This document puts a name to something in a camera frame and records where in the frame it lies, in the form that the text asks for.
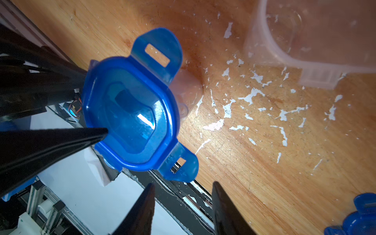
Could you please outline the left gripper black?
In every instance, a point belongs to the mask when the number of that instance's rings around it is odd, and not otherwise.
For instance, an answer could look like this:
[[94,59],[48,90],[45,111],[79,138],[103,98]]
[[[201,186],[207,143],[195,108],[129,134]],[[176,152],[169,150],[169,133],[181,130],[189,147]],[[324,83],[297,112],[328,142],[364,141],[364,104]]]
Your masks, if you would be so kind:
[[[1,120],[43,113],[69,102],[87,72],[1,26]],[[104,140],[106,128],[1,132],[1,196],[51,165]]]

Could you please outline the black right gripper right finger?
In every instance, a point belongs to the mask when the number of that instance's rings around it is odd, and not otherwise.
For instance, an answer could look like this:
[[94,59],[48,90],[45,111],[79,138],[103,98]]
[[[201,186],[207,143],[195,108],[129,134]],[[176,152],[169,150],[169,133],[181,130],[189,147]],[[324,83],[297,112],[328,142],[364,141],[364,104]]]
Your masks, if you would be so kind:
[[215,235],[255,235],[223,187],[212,185],[212,210]]

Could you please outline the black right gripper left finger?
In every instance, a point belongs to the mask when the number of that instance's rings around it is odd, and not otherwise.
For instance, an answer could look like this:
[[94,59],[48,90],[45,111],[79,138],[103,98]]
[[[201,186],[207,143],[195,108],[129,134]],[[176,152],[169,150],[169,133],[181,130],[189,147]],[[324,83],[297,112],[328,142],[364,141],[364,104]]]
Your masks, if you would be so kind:
[[155,209],[155,185],[149,183],[113,235],[150,235]]

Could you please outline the blue lid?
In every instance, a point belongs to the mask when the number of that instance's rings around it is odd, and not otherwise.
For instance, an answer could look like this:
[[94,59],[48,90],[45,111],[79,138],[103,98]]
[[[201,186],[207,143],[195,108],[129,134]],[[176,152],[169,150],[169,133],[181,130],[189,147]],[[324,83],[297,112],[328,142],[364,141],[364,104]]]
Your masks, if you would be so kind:
[[87,127],[108,130],[95,145],[107,165],[157,170],[169,181],[196,179],[199,161],[178,141],[182,118],[170,89],[182,62],[181,45],[166,28],[139,36],[128,57],[90,62],[83,114]]
[[376,234],[376,194],[358,195],[353,202],[357,211],[348,215],[341,226],[327,227],[324,235]]

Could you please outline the clear plastic container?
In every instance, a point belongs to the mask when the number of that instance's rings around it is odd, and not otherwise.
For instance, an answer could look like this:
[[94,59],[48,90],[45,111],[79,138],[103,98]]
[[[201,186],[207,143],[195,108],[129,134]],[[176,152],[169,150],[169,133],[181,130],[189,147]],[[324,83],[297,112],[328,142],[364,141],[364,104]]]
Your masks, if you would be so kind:
[[180,120],[187,118],[190,112],[203,97],[202,84],[193,74],[185,69],[180,69],[169,89],[172,91],[179,109]]
[[302,70],[304,86],[333,89],[343,73],[376,71],[375,1],[258,1],[250,62]]

